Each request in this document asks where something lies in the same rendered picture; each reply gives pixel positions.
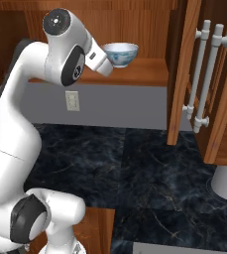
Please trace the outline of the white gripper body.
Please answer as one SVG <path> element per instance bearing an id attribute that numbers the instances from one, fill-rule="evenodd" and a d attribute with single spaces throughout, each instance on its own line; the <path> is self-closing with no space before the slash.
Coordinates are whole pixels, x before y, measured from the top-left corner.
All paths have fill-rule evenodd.
<path id="1" fill-rule="evenodd" d="M 113 70 L 111 61 L 108 60 L 106 54 L 98 55 L 96 57 L 96 69 L 98 73 L 109 76 Z"/>

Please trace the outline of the white and blue bowl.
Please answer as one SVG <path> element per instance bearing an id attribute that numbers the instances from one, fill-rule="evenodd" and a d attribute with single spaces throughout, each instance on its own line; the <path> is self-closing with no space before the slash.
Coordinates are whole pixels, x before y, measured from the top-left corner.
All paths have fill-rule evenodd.
<path id="1" fill-rule="evenodd" d="M 126 67 L 137 55 L 139 47 L 131 43 L 110 43 L 103 46 L 114 67 Z"/>

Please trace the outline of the wooden base cabinet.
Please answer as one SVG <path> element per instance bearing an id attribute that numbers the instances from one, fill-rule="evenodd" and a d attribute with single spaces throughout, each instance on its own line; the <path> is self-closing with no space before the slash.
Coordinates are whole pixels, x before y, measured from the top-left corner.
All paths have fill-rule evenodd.
<path id="1" fill-rule="evenodd" d="M 75 236 L 87 254 L 110 254 L 114 215 L 114 209 L 88 207 L 78 224 L 63 231 L 62 242 Z"/>

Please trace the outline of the grey flat ledge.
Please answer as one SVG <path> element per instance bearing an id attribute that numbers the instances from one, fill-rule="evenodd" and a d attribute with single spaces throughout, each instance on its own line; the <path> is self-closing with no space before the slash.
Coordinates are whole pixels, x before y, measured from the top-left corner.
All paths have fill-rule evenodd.
<path id="1" fill-rule="evenodd" d="M 133 254 L 227 254 L 227 252 L 135 242 Z"/>

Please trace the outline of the wooden wall cabinet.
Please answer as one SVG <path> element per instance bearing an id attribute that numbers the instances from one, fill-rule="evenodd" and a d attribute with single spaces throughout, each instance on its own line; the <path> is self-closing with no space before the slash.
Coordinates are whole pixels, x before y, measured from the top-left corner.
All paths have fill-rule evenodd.
<path id="1" fill-rule="evenodd" d="M 44 41 L 43 18 L 54 8 L 70 10 L 97 44 L 136 44 L 138 54 L 106 78 L 86 68 L 81 83 L 165 86 L 169 79 L 170 16 L 178 0 L 0 0 L 0 71 L 6 72 L 23 38 Z"/>

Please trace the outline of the white wall outlet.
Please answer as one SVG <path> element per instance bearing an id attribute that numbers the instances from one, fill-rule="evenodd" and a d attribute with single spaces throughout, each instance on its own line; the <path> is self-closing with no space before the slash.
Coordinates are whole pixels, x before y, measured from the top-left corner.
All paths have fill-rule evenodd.
<path id="1" fill-rule="evenodd" d="M 79 111 L 79 96 L 77 91 L 67 91 L 65 93 L 66 107 L 68 111 Z"/>

